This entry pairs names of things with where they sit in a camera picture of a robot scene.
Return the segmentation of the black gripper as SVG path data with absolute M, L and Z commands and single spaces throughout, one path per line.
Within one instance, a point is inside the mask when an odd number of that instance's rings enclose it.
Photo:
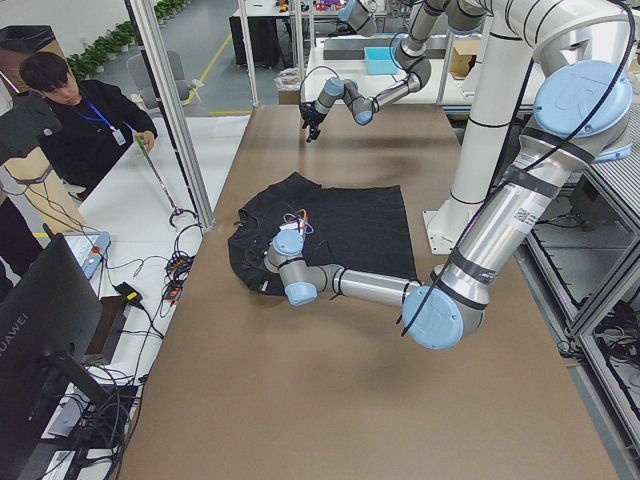
M 324 121 L 325 114 L 320 113 L 315 106 L 314 102 L 302 102 L 299 105 L 299 112 L 302 120 L 303 129 L 311 129 L 307 132 L 305 142 L 311 143 L 313 140 L 317 140 L 321 130 L 318 129 L 319 125 Z

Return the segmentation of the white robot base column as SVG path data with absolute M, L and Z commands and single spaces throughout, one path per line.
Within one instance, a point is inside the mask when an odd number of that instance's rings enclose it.
M 425 213 L 431 252 L 448 254 L 489 193 L 531 60 L 527 44 L 495 13 L 449 197 Z

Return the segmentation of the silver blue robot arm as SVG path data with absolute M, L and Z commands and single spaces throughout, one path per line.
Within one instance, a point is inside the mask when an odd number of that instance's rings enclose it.
M 397 304 L 405 333 L 430 349 L 452 347 L 481 325 L 490 287 L 571 174 L 630 154 L 627 71 L 637 40 L 625 1 L 419 1 L 408 32 L 392 45 L 403 79 L 367 98 L 354 81 L 330 78 L 301 106 L 310 138 L 337 101 L 363 125 L 420 91 L 431 75 L 426 47 L 440 16 L 459 35 L 491 22 L 450 195 L 428 221 L 430 244 L 449 252 L 445 264 L 427 285 L 310 266 L 302 221 L 282 227 L 264 255 L 291 304 L 328 290 Z
M 471 1 L 415 1 L 408 32 L 394 37 L 387 47 L 392 63 L 404 77 L 372 97 L 364 96 L 353 79 L 336 74 L 328 77 L 316 99 L 299 105 L 302 127 L 308 131 L 306 141 L 318 138 L 321 123 L 338 101 L 350 110 L 355 123 L 364 126 L 384 106 L 422 90 L 432 71 L 426 54 L 427 41 L 440 16 L 447 17 L 450 31 L 466 35 L 480 25 L 485 14 L 485 9 Z

